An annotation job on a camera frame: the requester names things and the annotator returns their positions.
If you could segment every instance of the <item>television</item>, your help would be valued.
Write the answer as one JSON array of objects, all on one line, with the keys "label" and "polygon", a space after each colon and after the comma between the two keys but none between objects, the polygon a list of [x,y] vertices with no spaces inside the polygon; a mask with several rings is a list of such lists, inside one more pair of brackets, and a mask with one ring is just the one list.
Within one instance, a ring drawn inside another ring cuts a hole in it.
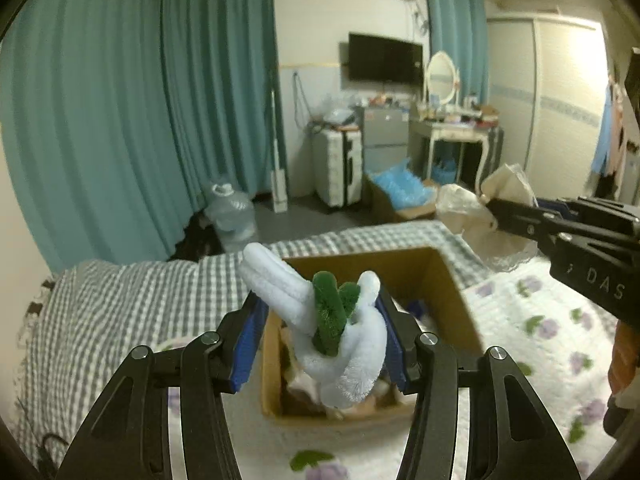
[{"label": "television", "polygon": [[407,41],[349,34],[349,79],[421,85],[422,45]]}]

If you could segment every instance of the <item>plaid blanket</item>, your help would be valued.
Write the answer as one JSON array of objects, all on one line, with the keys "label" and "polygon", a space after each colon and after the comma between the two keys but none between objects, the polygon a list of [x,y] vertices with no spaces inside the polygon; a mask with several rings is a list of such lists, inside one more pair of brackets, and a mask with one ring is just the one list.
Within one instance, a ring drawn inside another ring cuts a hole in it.
[{"label": "plaid blanket", "polygon": [[[280,256],[316,256],[438,248],[460,288],[490,272],[468,245],[439,222],[355,228],[278,242]],[[92,260],[65,271],[33,327],[24,363],[15,437],[35,463],[39,439],[52,432],[71,442],[105,384],[136,345],[215,330],[242,305],[248,289],[236,275],[240,254],[117,266]],[[60,464],[65,447],[50,441]]]}]

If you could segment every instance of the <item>floor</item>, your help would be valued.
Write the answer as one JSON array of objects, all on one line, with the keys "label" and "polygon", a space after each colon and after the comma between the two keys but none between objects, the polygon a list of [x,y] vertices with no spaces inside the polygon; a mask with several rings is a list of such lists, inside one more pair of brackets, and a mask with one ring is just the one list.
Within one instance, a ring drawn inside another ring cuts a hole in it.
[{"label": "floor", "polygon": [[356,204],[332,210],[316,195],[290,199],[288,211],[280,214],[273,212],[269,200],[256,202],[255,219],[260,241],[267,244],[373,225],[368,208]]}]

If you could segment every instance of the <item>metal bolt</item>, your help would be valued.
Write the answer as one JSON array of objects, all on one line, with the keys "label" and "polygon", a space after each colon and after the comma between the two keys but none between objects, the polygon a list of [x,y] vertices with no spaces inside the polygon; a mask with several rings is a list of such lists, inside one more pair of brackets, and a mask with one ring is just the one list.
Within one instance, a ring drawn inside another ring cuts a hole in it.
[{"label": "metal bolt", "polygon": [[491,357],[494,359],[498,359],[498,361],[502,361],[508,355],[507,351],[501,346],[492,346],[489,349],[489,354],[491,354]]},{"label": "metal bolt", "polygon": [[134,359],[144,359],[148,355],[149,348],[147,348],[146,346],[136,346],[131,351],[131,357],[133,357]]},{"label": "metal bolt", "polygon": [[200,336],[200,341],[205,345],[215,345],[220,341],[220,334],[218,332],[205,332]]},{"label": "metal bolt", "polygon": [[438,336],[431,332],[423,332],[420,334],[420,342],[423,345],[433,346],[438,342]]}]

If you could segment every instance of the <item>wardrobe door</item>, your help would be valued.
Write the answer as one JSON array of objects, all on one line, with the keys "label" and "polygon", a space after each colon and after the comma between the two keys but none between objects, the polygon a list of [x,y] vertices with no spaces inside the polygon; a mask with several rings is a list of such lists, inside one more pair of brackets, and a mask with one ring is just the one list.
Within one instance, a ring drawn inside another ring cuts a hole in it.
[{"label": "wardrobe door", "polygon": [[607,87],[599,23],[536,20],[540,108],[527,175],[543,198],[583,193],[598,142]]},{"label": "wardrobe door", "polygon": [[533,21],[488,20],[489,102],[500,112],[500,162],[526,168],[536,85]]}]

